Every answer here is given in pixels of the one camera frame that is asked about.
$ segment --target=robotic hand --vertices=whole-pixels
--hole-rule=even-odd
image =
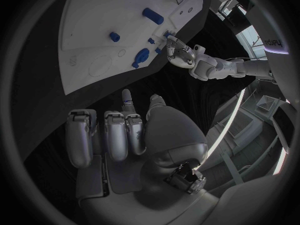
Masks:
[[[274,80],[267,60],[244,61],[243,59],[223,60],[205,54],[205,48],[195,45],[194,49],[185,45],[169,32],[166,49],[169,62],[177,67],[189,69],[189,74],[199,80],[224,79],[227,76],[243,78],[246,75]]]

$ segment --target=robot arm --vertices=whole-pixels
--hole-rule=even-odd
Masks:
[[[246,75],[273,80],[267,60],[244,61],[243,59],[223,60],[205,54],[205,48],[195,45],[194,49],[176,37],[167,34],[167,58],[171,64],[189,69],[189,74],[199,80],[224,79],[227,76],[243,78]]]

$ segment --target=air vent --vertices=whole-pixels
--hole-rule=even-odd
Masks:
[[[262,98],[259,100],[259,102],[256,104],[261,109],[264,109],[266,111],[270,111],[274,101],[276,98],[270,97],[270,96],[262,96]]]

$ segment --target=white board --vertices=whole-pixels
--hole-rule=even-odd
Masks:
[[[59,28],[58,59],[65,94],[135,68],[137,53],[147,48],[147,67],[166,45],[163,34],[177,33],[202,10],[203,0],[67,0]],[[142,15],[150,8],[164,17],[157,25]],[[110,33],[120,35],[113,42]],[[148,42],[152,38],[155,44]]]

